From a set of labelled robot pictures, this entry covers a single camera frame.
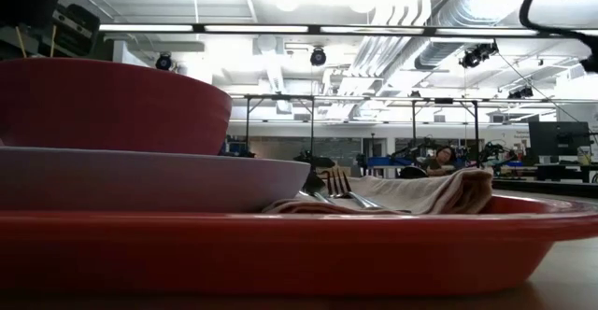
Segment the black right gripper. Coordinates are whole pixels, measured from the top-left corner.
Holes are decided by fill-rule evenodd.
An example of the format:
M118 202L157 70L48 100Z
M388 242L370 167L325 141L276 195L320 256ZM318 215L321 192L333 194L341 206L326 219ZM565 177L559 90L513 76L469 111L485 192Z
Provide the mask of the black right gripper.
M598 73L598 36L586 36L582 42L591 50L591 54L581 61L586 73Z

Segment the beige cloth napkin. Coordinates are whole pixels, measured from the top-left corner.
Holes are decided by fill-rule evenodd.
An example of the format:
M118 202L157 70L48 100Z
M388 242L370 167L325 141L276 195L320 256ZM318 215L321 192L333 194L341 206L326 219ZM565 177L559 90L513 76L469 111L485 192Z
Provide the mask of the beige cloth napkin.
M334 199L330 204L309 196L296 195L267 206L265 214L346 214L346 215L446 215L478 214L490 202L493 175L468 168L448 176L416 179L383 179L373 176L351 177L354 192L374 202L361 207L351 199Z

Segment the fork with teal handle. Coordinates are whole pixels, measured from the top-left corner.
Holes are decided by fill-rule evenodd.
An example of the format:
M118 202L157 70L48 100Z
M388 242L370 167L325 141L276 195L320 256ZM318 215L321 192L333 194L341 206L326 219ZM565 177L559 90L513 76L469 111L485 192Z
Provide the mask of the fork with teal handle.
M328 195L337 199L351 199L360 208L364 209L381 209L382 206L377 204L360 194L354 192L349 184L349 179L344 172L339 169L324 171L326 176L326 186Z

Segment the lavender plate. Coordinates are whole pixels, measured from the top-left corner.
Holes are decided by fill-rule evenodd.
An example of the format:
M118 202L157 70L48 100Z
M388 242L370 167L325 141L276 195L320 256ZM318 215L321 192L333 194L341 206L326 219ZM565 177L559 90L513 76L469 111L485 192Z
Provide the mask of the lavender plate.
M303 187L304 162L0 147L0 210L259 212Z

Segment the magenta bowl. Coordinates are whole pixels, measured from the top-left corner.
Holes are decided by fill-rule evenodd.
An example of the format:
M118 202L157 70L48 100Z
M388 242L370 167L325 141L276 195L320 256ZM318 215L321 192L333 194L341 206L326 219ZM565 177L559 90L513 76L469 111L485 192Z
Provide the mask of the magenta bowl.
M211 84L132 64L0 62L0 141L11 147L216 155L232 104Z

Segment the red plastic tray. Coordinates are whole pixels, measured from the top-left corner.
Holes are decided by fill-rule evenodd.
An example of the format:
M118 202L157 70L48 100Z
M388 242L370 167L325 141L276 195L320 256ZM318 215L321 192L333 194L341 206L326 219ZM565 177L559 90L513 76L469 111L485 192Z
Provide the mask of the red plastic tray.
M598 205L494 196L475 215L0 212L0 290L460 295L525 281Z

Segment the black ceiling spotlight cluster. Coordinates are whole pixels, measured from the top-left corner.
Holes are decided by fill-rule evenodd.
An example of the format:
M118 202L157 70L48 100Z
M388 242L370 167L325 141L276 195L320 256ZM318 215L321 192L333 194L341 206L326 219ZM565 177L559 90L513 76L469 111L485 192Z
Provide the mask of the black ceiling spotlight cluster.
M495 41L480 43L465 51L465 54L459 60L459 65L463 68L475 68L498 52L499 49Z
M508 93L508 99L527 99L534 96L534 88L532 86L521 86L510 90Z

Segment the dark computer monitor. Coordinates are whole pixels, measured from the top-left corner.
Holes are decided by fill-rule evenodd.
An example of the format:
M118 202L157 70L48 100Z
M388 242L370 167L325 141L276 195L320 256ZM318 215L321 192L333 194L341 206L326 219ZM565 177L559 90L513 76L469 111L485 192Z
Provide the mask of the dark computer monitor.
M530 143L537 156L576 156L591 145L587 122L532 121L528 123Z

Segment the person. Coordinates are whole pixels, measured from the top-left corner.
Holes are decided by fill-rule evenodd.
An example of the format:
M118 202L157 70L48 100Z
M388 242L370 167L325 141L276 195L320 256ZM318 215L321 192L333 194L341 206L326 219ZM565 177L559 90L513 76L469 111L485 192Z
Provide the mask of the person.
M439 148L433 157L422 163L422 169L427 176L447 176L457 170L455 153L449 146Z

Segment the blue bin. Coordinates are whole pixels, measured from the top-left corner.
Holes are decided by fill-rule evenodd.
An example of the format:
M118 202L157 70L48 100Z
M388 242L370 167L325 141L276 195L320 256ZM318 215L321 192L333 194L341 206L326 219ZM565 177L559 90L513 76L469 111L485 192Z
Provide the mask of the blue bin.
M393 158L390 156L385 157L369 157L367 159L367 167L372 168L375 166L390 166L390 165L404 165L404 160L399 158Z

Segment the black aluminium table frame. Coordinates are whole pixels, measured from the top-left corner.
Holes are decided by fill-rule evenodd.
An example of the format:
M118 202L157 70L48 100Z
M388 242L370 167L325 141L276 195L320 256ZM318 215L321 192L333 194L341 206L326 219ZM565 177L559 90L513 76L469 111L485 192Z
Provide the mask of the black aluminium table frame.
M492 187L497 190L513 190L598 200L598 184L494 179Z

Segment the black workstation frame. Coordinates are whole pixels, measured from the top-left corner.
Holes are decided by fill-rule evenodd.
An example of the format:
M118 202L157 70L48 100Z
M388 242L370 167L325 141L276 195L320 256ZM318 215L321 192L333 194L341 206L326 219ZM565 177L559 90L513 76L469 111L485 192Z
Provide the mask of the black workstation frame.
M480 138L479 138L479 120L478 120L478 108L481 99L469 99L469 98L449 98L449 97L409 97L408 101L411 103L412 110L412 144L415 145L417 142L417 113L416 104L418 102L424 102L425 104L433 103L434 105L454 105L458 104L464 108L474 118L474 131L475 131L475 151L476 151L476 164L477 167L481 164L480 156Z
M314 112L315 112L315 104L316 98L314 95L301 95L301 94L283 94L283 93L272 93L272 94L231 94L230 97L234 100L236 99L243 99L246 102L246 117L245 117L245 145L246 145L246 152L250 150L250 141L249 141L249 119L250 113L259 106L263 100L272 100L272 101L287 101L291 102L293 100L298 101L302 104L310 115L310 120L308 123L310 124L310 152L314 152Z

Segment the black rail with light strips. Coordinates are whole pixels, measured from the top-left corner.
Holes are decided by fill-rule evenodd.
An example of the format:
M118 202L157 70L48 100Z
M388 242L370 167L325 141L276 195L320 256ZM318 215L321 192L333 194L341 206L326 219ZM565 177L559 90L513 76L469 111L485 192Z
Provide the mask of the black rail with light strips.
M101 24L104 33L140 34L211 34L211 35L365 35L423 36L463 38L558 38L524 28L505 27L432 27L374 25L292 25L258 23L174 24L174 23L109 23Z

